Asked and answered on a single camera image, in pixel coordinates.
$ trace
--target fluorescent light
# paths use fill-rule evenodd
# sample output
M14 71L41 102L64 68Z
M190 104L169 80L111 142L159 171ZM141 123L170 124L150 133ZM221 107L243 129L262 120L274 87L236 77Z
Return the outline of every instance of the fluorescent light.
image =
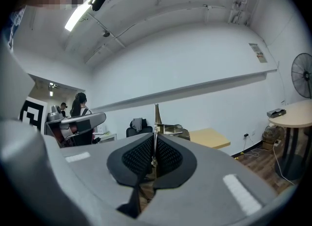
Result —
M77 7L77 9L73 12L72 16L69 18L65 25L65 29L68 31L72 31L76 23L79 21L79 19L83 16L83 14L89 9L91 6L89 4L91 0L87 0L84 4Z

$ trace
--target ponytail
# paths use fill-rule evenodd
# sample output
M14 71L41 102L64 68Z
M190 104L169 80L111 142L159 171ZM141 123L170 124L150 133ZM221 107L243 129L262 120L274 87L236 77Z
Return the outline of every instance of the ponytail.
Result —
M73 102L72 109L70 111L71 117L80 116L82 103L87 102L87 97L84 93L79 93L76 95L76 99Z

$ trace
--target woman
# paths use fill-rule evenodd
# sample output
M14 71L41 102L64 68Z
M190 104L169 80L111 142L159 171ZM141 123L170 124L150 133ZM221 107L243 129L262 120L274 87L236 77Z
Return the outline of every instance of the woman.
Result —
M84 93L77 94L68 117L70 118L70 117L92 114L91 110L89 110L86 107L86 102L87 102L87 97Z

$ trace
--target box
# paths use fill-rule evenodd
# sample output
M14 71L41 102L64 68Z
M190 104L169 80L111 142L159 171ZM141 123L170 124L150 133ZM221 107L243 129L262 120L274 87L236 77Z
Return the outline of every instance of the box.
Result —
M267 150L272 150L273 149L273 144L268 144L268 143L262 143L262 147L264 148L264 149L267 149Z

